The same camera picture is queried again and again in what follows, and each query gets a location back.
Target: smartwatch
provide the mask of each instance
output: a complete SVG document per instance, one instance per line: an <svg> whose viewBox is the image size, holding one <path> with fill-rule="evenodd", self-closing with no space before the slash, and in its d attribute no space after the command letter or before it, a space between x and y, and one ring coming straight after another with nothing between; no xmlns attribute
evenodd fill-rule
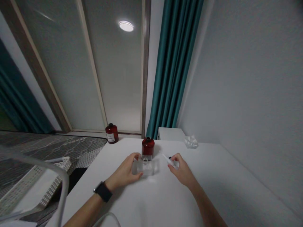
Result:
<svg viewBox="0 0 303 227"><path fill-rule="evenodd" d="M105 185L104 181L101 181L101 183L95 188L94 193L98 194L104 202L108 202L111 196L113 195L108 188Z"/></svg>

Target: round light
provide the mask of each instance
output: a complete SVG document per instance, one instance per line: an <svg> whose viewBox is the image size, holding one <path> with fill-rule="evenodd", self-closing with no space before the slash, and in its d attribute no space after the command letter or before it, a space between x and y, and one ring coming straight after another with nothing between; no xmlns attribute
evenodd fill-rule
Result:
<svg viewBox="0 0 303 227"><path fill-rule="evenodd" d="M126 32L132 32L134 30L134 26L125 20L119 22L119 27Z"/></svg>

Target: teal curtain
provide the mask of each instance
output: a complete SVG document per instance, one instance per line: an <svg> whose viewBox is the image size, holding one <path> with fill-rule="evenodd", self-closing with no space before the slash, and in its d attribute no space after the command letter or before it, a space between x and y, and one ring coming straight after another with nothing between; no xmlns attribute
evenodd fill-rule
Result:
<svg viewBox="0 0 303 227"><path fill-rule="evenodd" d="M146 136L175 128L196 39L203 0L165 0L151 117Z"/></svg>
<svg viewBox="0 0 303 227"><path fill-rule="evenodd" d="M50 133L54 130L1 40L0 105L18 131Z"/></svg>

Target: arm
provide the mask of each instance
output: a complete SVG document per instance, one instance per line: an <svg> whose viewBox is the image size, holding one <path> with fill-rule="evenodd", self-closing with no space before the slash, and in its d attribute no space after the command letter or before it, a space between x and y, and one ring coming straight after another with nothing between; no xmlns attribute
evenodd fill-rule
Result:
<svg viewBox="0 0 303 227"><path fill-rule="evenodd" d="M111 193L118 187L126 186L140 179L143 173L132 174L134 158L138 159L140 153L129 155L118 169L105 181L105 185ZM98 194L91 196L89 200L68 220L64 227L87 227L95 223L101 208L106 203Z"/></svg>
<svg viewBox="0 0 303 227"><path fill-rule="evenodd" d="M177 179L181 182L181 184L185 185L189 188L191 193L193 194L199 210L200 214L203 218L204 225L206 227L214 227L214 226L223 226L227 227L226 223L215 209L214 205L211 203L210 199L204 192L203 188L199 185L198 181L194 177L193 173L189 169L186 161L183 160L182 156L177 153L171 157L173 161L178 161L180 166L179 169L176 170L171 165L168 165L170 171L177 177Z"/></svg>

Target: rug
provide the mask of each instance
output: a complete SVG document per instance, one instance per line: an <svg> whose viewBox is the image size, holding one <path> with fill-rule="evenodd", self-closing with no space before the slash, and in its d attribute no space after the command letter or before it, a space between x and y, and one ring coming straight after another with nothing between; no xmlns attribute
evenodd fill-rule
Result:
<svg viewBox="0 0 303 227"><path fill-rule="evenodd" d="M0 131L0 145L9 147L13 152L40 160L70 157L72 163L68 174L75 168L87 168L106 144L107 139L96 137L79 137L50 134L34 134L22 132ZM21 163L0 156L0 198L2 198L33 165ZM49 204L38 213L22 218L22 220L38 222L39 227L56 211L58 204Z"/></svg>

